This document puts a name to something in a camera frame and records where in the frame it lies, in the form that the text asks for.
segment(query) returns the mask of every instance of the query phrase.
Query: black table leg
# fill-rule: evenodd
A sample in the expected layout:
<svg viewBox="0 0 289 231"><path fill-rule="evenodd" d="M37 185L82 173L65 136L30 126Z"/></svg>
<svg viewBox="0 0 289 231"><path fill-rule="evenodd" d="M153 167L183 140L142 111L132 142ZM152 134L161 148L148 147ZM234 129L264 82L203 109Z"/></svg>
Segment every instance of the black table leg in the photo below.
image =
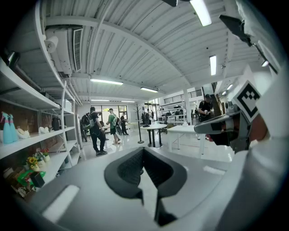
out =
<svg viewBox="0 0 289 231"><path fill-rule="evenodd" d="M155 142L154 142L154 130L152 130L152 135L153 135L153 147L155 148Z"/></svg>
<svg viewBox="0 0 289 231"><path fill-rule="evenodd" d="M148 130L148 132L149 132L149 143L151 144L151 143L152 143L152 140L151 140L151 138L150 138L150 130Z"/></svg>
<svg viewBox="0 0 289 231"><path fill-rule="evenodd" d="M159 145L162 146L161 129L158 130Z"/></svg>

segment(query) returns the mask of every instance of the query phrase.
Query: wire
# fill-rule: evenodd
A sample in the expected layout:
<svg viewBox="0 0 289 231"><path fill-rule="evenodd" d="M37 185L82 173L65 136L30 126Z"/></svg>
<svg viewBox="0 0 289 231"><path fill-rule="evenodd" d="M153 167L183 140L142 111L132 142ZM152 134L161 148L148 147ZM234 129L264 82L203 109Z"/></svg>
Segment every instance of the wire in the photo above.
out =
<svg viewBox="0 0 289 231"><path fill-rule="evenodd" d="M53 64L54 64L54 67L55 67L55 61L54 60L51 60L51 61L53 61Z"/></svg>

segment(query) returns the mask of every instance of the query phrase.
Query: air vent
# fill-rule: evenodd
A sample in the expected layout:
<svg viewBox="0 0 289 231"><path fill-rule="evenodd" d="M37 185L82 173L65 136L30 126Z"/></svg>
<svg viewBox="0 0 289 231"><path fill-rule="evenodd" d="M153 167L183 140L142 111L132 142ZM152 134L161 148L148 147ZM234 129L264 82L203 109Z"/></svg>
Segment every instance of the air vent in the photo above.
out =
<svg viewBox="0 0 289 231"><path fill-rule="evenodd" d="M81 42L82 42L82 30L78 29L73 31L73 54L75 70L81 69Z"/></svg>

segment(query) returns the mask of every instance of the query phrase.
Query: potted plant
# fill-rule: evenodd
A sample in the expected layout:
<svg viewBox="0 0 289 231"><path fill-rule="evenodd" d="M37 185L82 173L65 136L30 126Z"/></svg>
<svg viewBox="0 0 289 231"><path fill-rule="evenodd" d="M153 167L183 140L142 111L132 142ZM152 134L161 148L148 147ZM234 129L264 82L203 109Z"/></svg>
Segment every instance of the potted plant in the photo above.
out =
<svg viewBox="0 0 289 231"><path fill-rule="evenodd" d="M27 163L29 163L31 170L40 171L37 159L35 157L28 157Z"/></svg>
<svg viewBox="0 0 289 231"><path fill-rule="evenodd" d="M36 153L34 154L34 157L37 159L37 164L38 164L39 167L44 167L45 166L43 153L40 151L40 148L36 149Z"/></svg>
<svg viewBox="0 0 289 231"><path fill-rule="evenodd" d="M49 157L49 155L48 155L48 151L49 151L48 148L41 150L41 152L43 153L44 162L50 161L50 157Z"/></svg>

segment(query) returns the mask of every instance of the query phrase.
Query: column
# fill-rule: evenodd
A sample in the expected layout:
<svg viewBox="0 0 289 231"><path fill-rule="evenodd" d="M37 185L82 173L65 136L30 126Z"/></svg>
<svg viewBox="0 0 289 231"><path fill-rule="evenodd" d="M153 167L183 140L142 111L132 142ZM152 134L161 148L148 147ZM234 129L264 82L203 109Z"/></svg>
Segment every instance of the column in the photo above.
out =
<svg viewBox="0 0 289 231"><path fill-rule="evenodd" d="M192 125L192 122L191 122L191 105L190 105L190 100L189 100L189 96L188 96L188 90L187 90L187 88L184 88L183 91L184 91L184 98L185 98L185 104L186 104L187 122L190 123L190 125Z"/></svg>

